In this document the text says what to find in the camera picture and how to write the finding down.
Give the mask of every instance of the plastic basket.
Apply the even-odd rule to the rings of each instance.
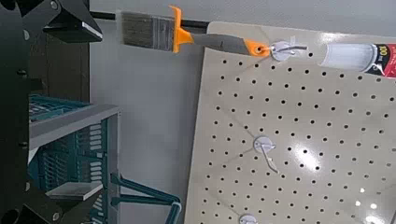
[[[88,104],[30,96],[31,121],[49,119]],[[107,218],[107,120],[41,147],[29,164],[35,185],[49,191],[66,182],[101,182],[102,195],[93,205],[86,221],[105,224]]]
[[[87,103],[61,100],[40,95],[30,95],[29,97],[29,118],[30,121],[50,119],[64,113],[82,108]]]

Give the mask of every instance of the pegboard hook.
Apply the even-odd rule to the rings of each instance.
[[[268,164],[268,167],[275,173],[279,174],[279,171],[277,170],[276,165],[273,162],[273,159],[271,159],[267,155],[267,152],[276,148],[276,145],[271,141],[271,139],[265,135],[261,135],[261,136],[257,137],[256,139],[254,139],[253,147],[254,147],[254,149],[256,149],[256,151],[258,151],[264,155],[264,158]]]

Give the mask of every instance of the white bottle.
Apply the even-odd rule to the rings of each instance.
[[[320,66],[396,77],[396,45],[328,44]]]

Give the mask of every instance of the pegboard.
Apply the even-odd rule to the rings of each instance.
[[[209,33],[308,51],[271,58],[205,50],[185,223],[390,223],[396,209],[396,83],[322,68],[326,43],[396,38],[211,22]],[[275,144],[271,171],[253,148]]]

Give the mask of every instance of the gray handle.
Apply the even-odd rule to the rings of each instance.
[[[191,34],[194,44],[223,52],[250,55],[243,38],[232,35]]]

